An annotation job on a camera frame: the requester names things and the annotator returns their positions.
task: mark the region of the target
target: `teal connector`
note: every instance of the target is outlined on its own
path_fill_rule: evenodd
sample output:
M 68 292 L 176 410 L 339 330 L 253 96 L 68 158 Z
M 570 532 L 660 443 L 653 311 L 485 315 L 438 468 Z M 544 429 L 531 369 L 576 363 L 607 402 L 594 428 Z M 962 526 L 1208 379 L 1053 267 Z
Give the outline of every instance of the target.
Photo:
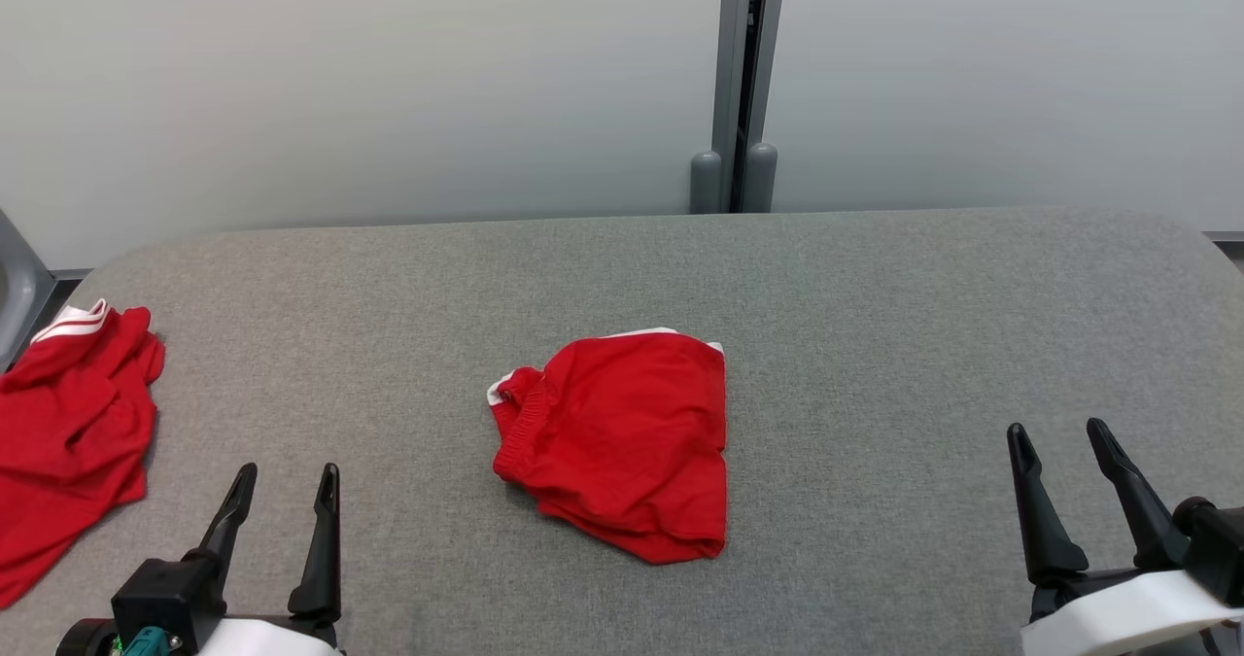
M 168 656 L 168 636 L 159 627 L 143 627 L 123 656 Z

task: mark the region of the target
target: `gray fabric tabletop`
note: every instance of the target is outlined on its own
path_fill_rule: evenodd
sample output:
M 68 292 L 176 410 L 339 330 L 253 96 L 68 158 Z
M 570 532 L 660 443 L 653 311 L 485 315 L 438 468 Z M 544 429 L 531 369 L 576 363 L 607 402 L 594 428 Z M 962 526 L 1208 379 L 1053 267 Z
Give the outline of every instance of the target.
M 148 498 L 12 609 L 53 651 L 259 463 L 226 588 L 280 612 L 341 466 L 352 655 L 999 654 L 1028 619 L 1004 432 L 1095 568 L 1133 548 L 1084 426 L 1168 505 L 1244 504 L 1244 279 L 1198 233 L 1085 209 L 671 217 L 224 234 L 93 271 L 168 346 Z M 717 560 L 648 566 L 490 469 L 484 391 L 586 336 L 726 356 Z

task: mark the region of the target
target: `white partition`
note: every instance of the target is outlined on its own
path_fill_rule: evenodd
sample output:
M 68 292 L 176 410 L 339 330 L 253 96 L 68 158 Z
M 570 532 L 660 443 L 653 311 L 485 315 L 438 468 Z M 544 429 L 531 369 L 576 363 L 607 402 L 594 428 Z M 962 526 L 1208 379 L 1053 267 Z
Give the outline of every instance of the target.
M 773 210 L 1071 203 L 1244 230 L 1244 0 L 782 0 Z
M 720 0 L 0 0 L 50 269 L 195 232 L 684 213 Z

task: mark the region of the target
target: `red cloth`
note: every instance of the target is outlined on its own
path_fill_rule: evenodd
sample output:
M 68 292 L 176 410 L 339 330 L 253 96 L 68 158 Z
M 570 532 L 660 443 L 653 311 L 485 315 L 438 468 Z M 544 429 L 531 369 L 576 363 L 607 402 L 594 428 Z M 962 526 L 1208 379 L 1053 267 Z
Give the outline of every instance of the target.
M 668 329 L 575 341 L 489 390 L 493 471 L 652 564 L 725 545 L 725 358 Z
M 0 609 L 107 510 L 143 498 L 164 346 L 151 311 L 66 309 L 0 376 Z

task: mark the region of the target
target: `gray partition foot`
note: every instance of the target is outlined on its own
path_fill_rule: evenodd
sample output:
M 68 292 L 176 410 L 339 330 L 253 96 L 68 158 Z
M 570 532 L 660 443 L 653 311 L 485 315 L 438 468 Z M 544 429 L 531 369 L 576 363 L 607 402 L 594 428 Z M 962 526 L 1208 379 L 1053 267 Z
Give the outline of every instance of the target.
M 692 214 L 717 214 L 722 205 L 722 157 L 713 151 L 692 158 Z
M 778 174 L 778 149 L 773 143 L 758 143 L 748 149 L 743 164 L 743 193 L 739 212 L 768 214 L 774 203 L 774 177 Z
M 0 212 L 0 372 L 9 368 L 55 280 Z

